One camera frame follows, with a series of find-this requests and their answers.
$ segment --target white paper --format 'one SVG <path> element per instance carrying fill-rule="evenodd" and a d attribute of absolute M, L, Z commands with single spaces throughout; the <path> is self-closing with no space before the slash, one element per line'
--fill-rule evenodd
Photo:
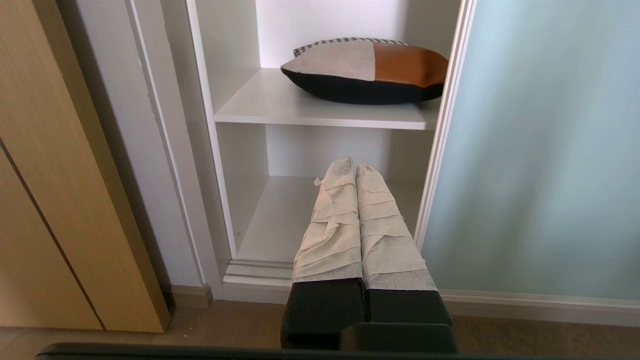
<path fill-rule="evenodd" d="M 365 288 L 437 290 L 382 175 L 358 165 L 356 189 Z"/>
<path fill-rule="evenodd" d="M 319 186 L 311 223 L 293 262 L 293 282 L 362 278 L 355 166 L 351 158 L 329 166 Z"/>

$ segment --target open cabinet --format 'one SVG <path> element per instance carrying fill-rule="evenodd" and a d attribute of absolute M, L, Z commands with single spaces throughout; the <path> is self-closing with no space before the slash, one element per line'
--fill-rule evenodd
<path fill-rule="evenodd" d="M 382 173 L 421 246 L 431 149 L 452 102 L 452 76 L 442 99 L 367 106 L 315 98 L 279 67 L 293 49 L 337 37 L 402 40 L 458 61 L 459 17 L 468 17 L 468 3 L 187 1 L 227 230 L 224 283 L 290 285 L 317 196 L 314 180 L 344 156 Z"/>

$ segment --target shelf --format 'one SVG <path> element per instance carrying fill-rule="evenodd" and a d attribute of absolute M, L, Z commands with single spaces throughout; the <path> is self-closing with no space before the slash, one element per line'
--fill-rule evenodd
<path fill-rule="evenodd" d="M 440 100 L 419 105 L 352 105 L 318 99 L 280 69 L 260 69 L 215 114 L 216 122 L 435 129 Z"/>
<path fill-rule="evenodd" d="M 292 263 L 311 220 L 318 187 L 314 177 L 269 176 L 244 236 L 238 259 Z M 389 183 L 413 233 L 422 198 L 419 184 Z"/>

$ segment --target wooden door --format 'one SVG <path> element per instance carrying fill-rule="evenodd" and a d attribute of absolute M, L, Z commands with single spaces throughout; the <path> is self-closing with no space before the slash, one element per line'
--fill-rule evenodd
<path fill-rule="evenodd" d="M 169 314 L 55 0 L 0 0 L 0 138 L 107 330 Z"/>
<path fill-rule="evenodd" d="M 0 204 L 0 325 L 102 330 L 2 149 Z"/>

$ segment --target wooden floor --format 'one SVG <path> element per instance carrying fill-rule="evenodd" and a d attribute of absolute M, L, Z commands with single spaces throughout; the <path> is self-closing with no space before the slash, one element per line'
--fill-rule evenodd
<path fill-rule="evenodd" d="M 62 341 L 210 347 L 279 348 L 282 305 L 215 302 L 178 308 L 166 334 L 0 328 L 0 359 L 33 359 Z M 460 350 L 468 354 L 640 359 L 640 328 L 456 317 Z"/>

